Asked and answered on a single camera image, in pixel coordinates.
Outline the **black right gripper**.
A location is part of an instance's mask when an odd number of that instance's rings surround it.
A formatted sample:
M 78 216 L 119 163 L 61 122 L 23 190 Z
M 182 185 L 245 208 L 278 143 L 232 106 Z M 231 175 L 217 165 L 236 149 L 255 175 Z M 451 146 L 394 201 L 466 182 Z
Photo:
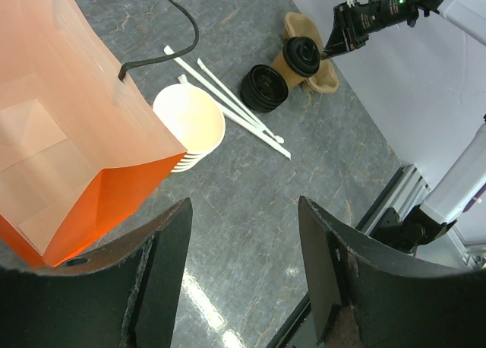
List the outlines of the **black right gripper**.
M 360 49 L 365 45 L 371 33 L 383 29 L 380 20 L 381 0 L 369 0 L 350 8 L 346 3 L 333 8 L 333 28 L 321 58 L 331 59 L 335 56 Z

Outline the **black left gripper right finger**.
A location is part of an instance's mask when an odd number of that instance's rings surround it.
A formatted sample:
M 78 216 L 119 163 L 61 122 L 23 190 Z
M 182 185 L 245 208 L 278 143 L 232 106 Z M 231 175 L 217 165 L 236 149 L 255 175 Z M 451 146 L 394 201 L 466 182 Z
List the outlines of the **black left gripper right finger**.
M 413 258 L 298 201 L 316 338 L 328 347 L 483 347 L 485 272 Z

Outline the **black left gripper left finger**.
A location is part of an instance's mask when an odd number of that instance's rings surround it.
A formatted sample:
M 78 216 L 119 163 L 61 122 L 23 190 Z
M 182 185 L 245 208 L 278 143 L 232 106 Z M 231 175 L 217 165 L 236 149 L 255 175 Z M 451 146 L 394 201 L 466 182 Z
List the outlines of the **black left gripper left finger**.
M 58 267 L 1 260 L 3 347 L 168 347 L 191 237 L 183 199 Z

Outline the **brown paper coffee cup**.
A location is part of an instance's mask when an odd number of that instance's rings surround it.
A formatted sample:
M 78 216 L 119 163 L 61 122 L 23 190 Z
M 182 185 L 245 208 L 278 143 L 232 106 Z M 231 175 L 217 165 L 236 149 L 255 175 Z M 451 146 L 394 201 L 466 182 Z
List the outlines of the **brown paper coffee cup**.
M 292 89 L 317 73 L 320 67 L 317 44 L 308 36 L 292 37 L 286 40 L 271 67 L 283 77 L 287 87 Z

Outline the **orange paper bag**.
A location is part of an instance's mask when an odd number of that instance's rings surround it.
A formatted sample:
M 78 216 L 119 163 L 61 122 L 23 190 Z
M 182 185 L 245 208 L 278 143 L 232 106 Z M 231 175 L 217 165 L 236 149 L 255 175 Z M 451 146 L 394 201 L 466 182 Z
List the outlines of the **orange paper bag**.
M 185 155 L 75 0 L 1 0 L 1 237 L 30 266 L 73 258 Z

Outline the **black coffee cup lid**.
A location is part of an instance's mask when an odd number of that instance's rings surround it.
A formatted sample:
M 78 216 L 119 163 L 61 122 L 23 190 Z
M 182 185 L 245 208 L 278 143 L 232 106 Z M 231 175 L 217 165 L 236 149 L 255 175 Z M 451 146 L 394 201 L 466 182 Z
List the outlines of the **black coffee cup lid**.
M 308 36 L 295 36 L 286 41 L 282 48 L 287 65 L 298 75 L 309 78 L 320 66 L 320 52 L 317 44 Z

